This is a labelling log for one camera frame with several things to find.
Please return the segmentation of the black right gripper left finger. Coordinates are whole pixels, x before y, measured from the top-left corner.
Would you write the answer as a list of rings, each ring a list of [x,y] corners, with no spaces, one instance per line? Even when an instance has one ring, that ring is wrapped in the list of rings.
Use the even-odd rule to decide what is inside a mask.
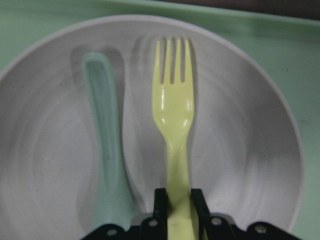
[[[154,190],[153,212],[140,225],[140,239],[168,239],[168,197],[165,188]]]

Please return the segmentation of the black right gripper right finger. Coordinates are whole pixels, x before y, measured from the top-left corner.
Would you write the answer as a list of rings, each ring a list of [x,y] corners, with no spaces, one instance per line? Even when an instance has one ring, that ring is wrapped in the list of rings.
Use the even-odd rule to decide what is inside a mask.
[[[230,222],[232,218],[221,212],[210,212],[204,194],[199,188],[190,190],[198,218],[200,240],[233,240],[234,234]]]

